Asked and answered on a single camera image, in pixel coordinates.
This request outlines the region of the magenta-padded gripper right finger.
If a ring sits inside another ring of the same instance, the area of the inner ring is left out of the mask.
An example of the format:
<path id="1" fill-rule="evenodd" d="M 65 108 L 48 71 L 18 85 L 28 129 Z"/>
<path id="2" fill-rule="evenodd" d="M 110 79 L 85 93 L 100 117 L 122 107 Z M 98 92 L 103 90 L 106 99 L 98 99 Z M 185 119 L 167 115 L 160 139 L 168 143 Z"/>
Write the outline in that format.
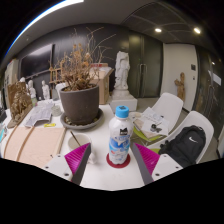
<path id="1" fill-rule="evenodd" d="M 182 169 L 168 154 L 159 155 L 137 143 L 132 145 L 131 150 L 145 185 Z"/>

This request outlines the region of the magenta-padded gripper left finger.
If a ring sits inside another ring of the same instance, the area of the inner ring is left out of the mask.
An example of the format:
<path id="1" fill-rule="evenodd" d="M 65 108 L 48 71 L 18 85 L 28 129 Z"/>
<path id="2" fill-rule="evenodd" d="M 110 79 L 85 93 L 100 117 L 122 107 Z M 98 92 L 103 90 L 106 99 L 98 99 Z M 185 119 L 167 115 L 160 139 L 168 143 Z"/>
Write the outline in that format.
<path id="1" fill-rule="evenodd" d="M 90 154 L 91 144 L 86 143 L 66 155 L 57 154 L 43 167 L 43 170 L 79 185 Z"/>

